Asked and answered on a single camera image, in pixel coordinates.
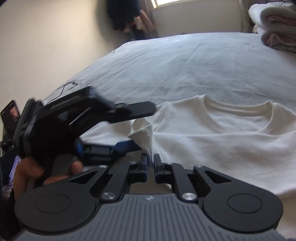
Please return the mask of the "person left hand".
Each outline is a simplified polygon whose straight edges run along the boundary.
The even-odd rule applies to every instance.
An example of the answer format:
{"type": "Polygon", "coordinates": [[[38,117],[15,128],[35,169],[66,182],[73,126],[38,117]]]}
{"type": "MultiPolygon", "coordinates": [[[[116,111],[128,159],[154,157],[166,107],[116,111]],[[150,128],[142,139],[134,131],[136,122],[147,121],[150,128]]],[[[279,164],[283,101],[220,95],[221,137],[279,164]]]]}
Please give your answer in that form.
{"type": "MultiPolygon", "coordinates": [[[[51,176],[44,181],[44,184],[51,184],[66,179],[72,175],[83,172],[83,164],[80,161],[74,161],[70,166],[70,175],[51,176]]],[[[39,179],[43,176],[44,169],[37,164],[31,157],[27,157],[20,161],[14,173],[14,197],[17,200],[27,191],[29,181],[39,179]]]]}

